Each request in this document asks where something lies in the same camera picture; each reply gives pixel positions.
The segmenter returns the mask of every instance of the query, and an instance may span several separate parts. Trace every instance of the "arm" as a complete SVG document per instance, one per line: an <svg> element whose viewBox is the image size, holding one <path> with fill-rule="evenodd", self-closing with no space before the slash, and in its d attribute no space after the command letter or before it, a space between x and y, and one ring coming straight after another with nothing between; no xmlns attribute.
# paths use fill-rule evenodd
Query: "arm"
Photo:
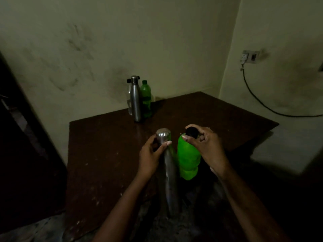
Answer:
<svg viewBox="0 0 323 242"><path fill-rule="evenodd" d="M165 142L156 152L153 152L152 144L154 139L155 135L151 136L142 147L139 154L139 168L136 177L112 209L92 242L116 242L123 240L139 194L155 173L158 167L159 156L172 143L171 141Z"/></svg>
<svg viewBox="0 0 323 242"><path fill-rule="evenodd" d="M220 179L228 200L238 221L250 242L290 241L284 231L272 218L256 194L237 175L225 156L221 141L210 128L194 124L201 137L194 139L183 136L183 139L195 146L205 162Z"/></svg>

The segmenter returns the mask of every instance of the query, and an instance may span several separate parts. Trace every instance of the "white wall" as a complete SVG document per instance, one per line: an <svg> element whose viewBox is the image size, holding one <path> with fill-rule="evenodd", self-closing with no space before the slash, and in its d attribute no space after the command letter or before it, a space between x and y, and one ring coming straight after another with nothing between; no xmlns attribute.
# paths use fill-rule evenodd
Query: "white wall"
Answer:
<svg viewBox="0 0 323 242"><path fill-rule="evenodd" d="M217 96L240 0L0 0L0 51L67 163L70 121L156 97Z"/></svg>
<svg viewBox="0 0 323 242"><path fill-rule="evenodd" d="M220 99L280 123L253 158L300 173L323 147L323 117L286 118L261 106L240 72L243 50L262 50L245 65L252 91L284 114L323 114L323 0L241 0Z"/></svg>

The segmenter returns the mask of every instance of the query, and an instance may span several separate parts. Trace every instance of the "black cable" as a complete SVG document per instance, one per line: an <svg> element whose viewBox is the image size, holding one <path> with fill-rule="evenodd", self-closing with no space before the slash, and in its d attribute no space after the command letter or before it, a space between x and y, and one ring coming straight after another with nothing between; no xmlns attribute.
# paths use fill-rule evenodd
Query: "black cable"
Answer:
<svg viewBox="0 0 323 242"><path fill-rule="evenodd" d="M242 65L242 69L241 69L242 73L243 73L243 80L244 80L244 83L245 85L247 86L249 92L251 93L251 95L262 105L264 106L266 109L270 110L271 112L275 113L275 114L278 114L278 115L282 115L282 116L285 116L285 117L293 117L293 118L306 118L306 117L320 117L320 116L323 116L323 114L317 114L317 115L289 115L289 114L281 114L281 113L278 113L276 112L275 110L272 110L271 108L267 107L266 105L264 105L263 102L260 101L259 98L257 98L257 96L251 91L251 89L249 88L248 86L248 83L245 79L245 75L244 75L244 65Z"/></svg>

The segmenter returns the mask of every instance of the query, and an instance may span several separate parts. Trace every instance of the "table surface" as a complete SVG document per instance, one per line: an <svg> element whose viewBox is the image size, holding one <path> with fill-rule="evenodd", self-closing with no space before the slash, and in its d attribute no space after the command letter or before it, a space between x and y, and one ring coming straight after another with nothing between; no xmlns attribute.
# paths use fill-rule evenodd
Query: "table surface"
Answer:
<svg viewBox="0 0 323 242"><path fill-rule="evenodd" d="M69 126L65 236L76 239L99 227L134 178L139 150L159 128L172 133L174 148L195 123L208 126L232 151L278 123L197 92L152 103L154 114L136 123L128 109L73 121ZM146 198L155 194L150 184Z"/></svg>

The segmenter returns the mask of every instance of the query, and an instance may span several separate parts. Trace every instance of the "green plastic bottle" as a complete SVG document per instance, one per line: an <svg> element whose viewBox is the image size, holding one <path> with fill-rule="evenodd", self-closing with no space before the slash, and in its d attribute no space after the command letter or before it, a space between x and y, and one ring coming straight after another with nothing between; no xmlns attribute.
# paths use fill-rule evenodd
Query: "green plastic bottle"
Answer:
<svg viewBox="0 0 323 242"><path fill-rule="evenodd" d="M182 136L188 135L197 138L198 130L195 127L189 127L186 133ZM178 139L177 144L177 158L180 169L180 176L185 180L191 180L198 172L198 165L201 162L200 152L188 142L185 142L182 136Z"/></svg>
<svg viewBox="0 0 323 242"><path fill-rule="evenodd" d="M142 81L142 86L140 88L142 94L142 103L143 103L143 117L148 118L151 117L151 93L150 93L150 86L147 84L146 80Z"/></svg>

